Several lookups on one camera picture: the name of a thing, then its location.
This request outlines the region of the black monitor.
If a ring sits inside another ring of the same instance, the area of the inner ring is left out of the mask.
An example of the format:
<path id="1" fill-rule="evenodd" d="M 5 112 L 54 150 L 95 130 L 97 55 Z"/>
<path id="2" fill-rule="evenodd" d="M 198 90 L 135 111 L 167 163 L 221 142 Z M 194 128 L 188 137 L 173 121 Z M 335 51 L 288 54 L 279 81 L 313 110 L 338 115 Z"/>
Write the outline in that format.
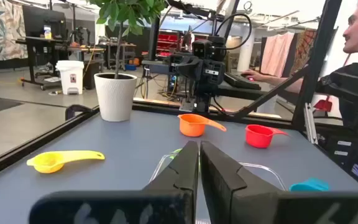
<path id="1" fill-rule="evenodd" d="M 25 35 L 40 37 L 44 34 L 44 27 L 50 26 L 52 37 L 67 38 L 66 18 L 64 13 L 41 9 L 33 6 L 23 6 Z"/>

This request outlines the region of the black keyboard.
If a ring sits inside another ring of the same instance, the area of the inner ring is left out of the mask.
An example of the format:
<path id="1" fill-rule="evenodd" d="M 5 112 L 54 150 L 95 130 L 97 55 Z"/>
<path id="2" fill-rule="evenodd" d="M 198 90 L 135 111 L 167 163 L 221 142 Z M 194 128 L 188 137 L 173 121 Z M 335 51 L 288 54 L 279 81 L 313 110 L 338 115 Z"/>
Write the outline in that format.
<path id="1" fill-rule="evenodd" d="M 261 90 L 261 87 L 256 82 L 242 77 L 241 75 L 233 75 L 231 73 L 224 74 L 224 81 L 230 84 L 230 86 L 236 88 L 245 88 L 251 90 Z"/>

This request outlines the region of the red dustpan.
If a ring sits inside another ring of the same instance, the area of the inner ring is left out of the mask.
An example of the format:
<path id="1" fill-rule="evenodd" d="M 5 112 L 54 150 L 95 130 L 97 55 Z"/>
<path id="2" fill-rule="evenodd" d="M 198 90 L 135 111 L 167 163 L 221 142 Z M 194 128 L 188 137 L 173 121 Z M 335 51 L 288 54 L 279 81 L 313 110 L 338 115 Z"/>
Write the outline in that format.
<path id="1" fill-rule="evenodd" d="M 314 108 L 317 110 L 330 112 L 332 109 L 333 103 L 330 101 L 330 96 L 327 96 L 325 100 L 319 100 L 315 105 Z"/>

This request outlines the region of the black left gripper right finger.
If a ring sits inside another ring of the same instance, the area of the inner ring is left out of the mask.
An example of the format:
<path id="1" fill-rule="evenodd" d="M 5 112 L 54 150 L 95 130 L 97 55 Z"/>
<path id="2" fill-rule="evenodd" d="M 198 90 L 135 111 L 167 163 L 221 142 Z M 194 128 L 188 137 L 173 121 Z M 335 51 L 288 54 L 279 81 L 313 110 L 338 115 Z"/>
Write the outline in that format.
<path id="1" fill-rule="evenodd" d="M 212 224 L 273 224 L 276 186 L 208 141 L 200 145 L 201 180 Z"/>

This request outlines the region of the black table clamp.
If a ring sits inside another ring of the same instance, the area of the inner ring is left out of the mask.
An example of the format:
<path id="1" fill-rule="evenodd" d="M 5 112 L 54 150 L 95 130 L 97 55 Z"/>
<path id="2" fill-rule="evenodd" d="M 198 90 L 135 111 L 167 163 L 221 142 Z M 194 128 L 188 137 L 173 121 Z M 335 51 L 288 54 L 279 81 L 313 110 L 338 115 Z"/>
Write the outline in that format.
<path id="1" fill-rule="evenodd" d="M 83 105 L 71 105 L 65 110 L 65 121 L 75 117 L 76 113 L 90 113 L 93 112 L 93 109 L 83 106 Z"/>

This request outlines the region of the red measuring cup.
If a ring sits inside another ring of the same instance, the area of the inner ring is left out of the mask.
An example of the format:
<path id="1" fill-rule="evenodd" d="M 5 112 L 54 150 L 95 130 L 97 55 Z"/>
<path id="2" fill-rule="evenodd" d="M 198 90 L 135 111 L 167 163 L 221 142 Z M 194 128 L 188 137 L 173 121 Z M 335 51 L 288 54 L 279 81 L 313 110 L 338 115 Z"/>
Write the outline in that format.
<path id="1" fill-rule="evenodd" d="M 288 135 L 286 132 L 277 128 L 262 126 L 258 124 L 249 124 L 245 128 L 245 140 L 250 146 L 265 149 L 272 142 L 273 136 L 276 134 Z"/>

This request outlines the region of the yellow measuring cup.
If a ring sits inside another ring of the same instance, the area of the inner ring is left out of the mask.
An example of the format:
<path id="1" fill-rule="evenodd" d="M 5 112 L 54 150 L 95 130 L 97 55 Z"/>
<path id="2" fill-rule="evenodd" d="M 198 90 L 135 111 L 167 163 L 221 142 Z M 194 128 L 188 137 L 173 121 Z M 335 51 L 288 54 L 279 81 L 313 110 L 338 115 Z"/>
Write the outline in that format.
<path id="1" fill-rule="evenodd" d="M 51 174 L 59 171 L 66 163 L 82 160 L 105 160 L 104 154 L 97 151 L 48 151 L 27 160 L 37 172 Z"/>

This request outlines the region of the floral patterned curtain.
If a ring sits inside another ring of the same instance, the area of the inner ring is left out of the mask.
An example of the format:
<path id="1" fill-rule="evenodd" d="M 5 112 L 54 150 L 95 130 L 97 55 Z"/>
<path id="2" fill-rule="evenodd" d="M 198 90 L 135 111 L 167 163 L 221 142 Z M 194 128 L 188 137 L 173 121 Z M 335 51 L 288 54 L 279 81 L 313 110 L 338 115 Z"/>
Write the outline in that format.
<path id="1" fill-rule="evenodd" d="M 22 6 L 0 0 L 0 61 L 25 59 L 27 47 L 16 40 L 25 37 Z"/>

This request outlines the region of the teal measuring cup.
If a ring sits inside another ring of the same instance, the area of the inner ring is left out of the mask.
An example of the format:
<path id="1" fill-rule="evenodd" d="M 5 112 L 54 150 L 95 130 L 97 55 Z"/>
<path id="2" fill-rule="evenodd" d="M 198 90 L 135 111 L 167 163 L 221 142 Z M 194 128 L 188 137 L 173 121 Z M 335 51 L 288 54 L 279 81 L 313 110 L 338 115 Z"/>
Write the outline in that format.
<path id="1" fill-rule="evenodd" d="M 329 191 L 328 183 L 315 178 L 310 178 L 290 186 L 289 191 Z"/>

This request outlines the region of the brown patterned hanging cloth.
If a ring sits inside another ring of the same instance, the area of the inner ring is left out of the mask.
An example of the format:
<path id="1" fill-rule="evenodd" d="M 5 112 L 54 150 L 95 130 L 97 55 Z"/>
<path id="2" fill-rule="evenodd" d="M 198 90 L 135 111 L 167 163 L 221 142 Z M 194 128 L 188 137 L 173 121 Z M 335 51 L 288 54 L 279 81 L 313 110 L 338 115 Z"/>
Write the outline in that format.
<path id="1" fill-rule="evenodd" d="M 298 33 L 296 40 L 295 58 L 290 75 L 302 69 L 310 58 L 311 49 L 313 48 L 316 31 L 307 29 Z"/>

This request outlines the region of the pink hanging cloth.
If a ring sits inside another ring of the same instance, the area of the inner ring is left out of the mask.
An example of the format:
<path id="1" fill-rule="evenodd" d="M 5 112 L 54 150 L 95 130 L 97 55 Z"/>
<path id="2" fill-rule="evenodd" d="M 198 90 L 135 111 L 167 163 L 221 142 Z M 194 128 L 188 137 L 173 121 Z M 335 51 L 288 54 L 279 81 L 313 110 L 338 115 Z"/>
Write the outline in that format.
<path id="1" fill-rule="evenodd" d="M 260 71 L 281 77 L 295 34 L 286 32 L 267 38 Z"/>

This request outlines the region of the green leafy plant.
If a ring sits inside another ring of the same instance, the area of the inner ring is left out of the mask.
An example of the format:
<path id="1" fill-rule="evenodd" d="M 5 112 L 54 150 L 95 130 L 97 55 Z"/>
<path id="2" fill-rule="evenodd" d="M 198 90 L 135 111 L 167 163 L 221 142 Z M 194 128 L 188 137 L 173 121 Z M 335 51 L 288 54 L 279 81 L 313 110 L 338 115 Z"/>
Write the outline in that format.
<path id="1" fill-rule="evenodd" d="M 151 24 L 166 8 L 165 0 L 86 0 L 99 7 L 97 24 L 107 23 L 113 32 L 118 26 L 115 78 L 119 76 L 122 38 L 127 34 L 142 35 L 144 21 Z"/>

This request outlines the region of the orange measuring cup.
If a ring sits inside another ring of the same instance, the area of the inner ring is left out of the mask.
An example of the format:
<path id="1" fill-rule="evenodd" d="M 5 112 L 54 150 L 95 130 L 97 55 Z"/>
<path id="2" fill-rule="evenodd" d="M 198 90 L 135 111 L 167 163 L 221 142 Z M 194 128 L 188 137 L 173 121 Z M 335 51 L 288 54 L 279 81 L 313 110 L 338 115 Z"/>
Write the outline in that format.
<path id="1" fill-rule="evenodd" d="M 227 131 L 223 125 L 198 114 L 180 114 L 177 117 L 180 120 L 180 132 L 188 137 L 195 138 L 202 136 L 205 131 L 205 126 L 212 126 L 223 132 Z"/>

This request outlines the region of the white trash bin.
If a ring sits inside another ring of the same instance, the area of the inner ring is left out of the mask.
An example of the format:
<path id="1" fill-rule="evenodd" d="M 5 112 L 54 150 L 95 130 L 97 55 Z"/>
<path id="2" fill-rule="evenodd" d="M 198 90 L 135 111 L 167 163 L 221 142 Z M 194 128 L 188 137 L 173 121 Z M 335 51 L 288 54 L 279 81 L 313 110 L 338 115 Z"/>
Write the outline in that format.
<path id="1" fill-rule="evenodd" d="M 60 72 L 63 94 L 82 95 L 84 63 L 77 60 L 59 60 L 55 67 Z"/>

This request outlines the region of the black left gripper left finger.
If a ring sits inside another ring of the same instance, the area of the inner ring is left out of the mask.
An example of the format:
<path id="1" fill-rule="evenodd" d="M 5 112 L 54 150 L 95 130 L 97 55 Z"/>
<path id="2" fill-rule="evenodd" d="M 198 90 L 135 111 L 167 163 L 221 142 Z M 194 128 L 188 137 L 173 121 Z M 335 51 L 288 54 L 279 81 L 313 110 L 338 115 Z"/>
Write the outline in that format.
<path id="1" fill-rule="evenodd" d="M 188 141 L 174 159 L 164 155 L 144 187 L 144 190 L 190 190 L 198 185 L 199 149 L 195 141 Z"/>

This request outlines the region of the black wheeled desk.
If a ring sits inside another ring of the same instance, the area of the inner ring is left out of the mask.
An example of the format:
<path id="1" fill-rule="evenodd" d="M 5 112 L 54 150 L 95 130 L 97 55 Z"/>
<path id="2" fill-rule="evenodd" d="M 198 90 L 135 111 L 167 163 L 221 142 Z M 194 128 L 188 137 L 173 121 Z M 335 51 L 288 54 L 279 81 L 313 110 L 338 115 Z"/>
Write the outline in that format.
<path id="1" fill-rule="evenodd" d="M 33 85 L 38 85 L 41 90 L 46 90 L 48 88 L 57 88 L 60 87 L 61 84 L 59 82 L 48 82 L 45 80 L 38 79 L 34 72 L 34 66 L 36 63 L 36 55 L 35 50 L 36 49 L 47 49 L 47 53 L 50 54 L 51 59 L 50 63 L 52 64 L 52 72 L 51 73 L 44 73 L 44 75 L 48 75 L 50 77 L 56 77 L 58 75 L 56 71 L 56 63 L 58 60 L 58 54 L 57 52 L 60 51 L 66 51 L 68 50 L 68 41 L 67 40 L 56 40 L 56 39 L 46 39 L 43 37 L 24 37 L 23 39 L 16 39 L 15 43 L 22 44 L 26 46 L 27 49 L 27 61 L 29 66 L 29 73 L 30 73 L 30 79 L 22 78 L 22 86 L 24 86 L 25 83 L 30 83 Z"/>

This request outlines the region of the white ribbed plant pot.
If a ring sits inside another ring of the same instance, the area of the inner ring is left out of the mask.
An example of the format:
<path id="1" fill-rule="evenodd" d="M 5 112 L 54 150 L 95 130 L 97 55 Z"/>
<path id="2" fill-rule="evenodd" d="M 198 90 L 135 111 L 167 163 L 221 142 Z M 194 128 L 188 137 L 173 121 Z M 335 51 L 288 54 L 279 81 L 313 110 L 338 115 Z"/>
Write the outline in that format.
<path id="1" fill-rule="evenodd" d="M 137 77 L 119 73 L 116 78 L 115 73 L 97 73 L 94 82 L 102 119 L 110 122 L 129 120 Z"/>

